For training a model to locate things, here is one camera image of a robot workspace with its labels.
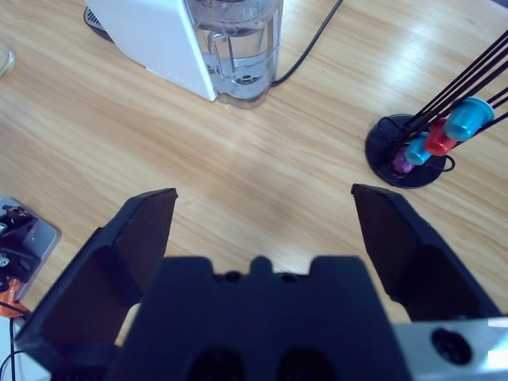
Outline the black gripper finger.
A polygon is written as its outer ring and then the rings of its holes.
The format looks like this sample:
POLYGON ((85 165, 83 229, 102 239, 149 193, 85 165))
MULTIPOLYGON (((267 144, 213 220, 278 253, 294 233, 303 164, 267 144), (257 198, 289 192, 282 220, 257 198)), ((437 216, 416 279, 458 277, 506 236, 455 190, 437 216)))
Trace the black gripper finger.
POLYGON ((174 188, 128 199, 67 265, 15 337, 53 380, 104 380, 166 251, 174 188))
POLYGON ((401 194, 357 183, 351 193, 383 288, 412 321, 500 317, 457 254, 401 194))

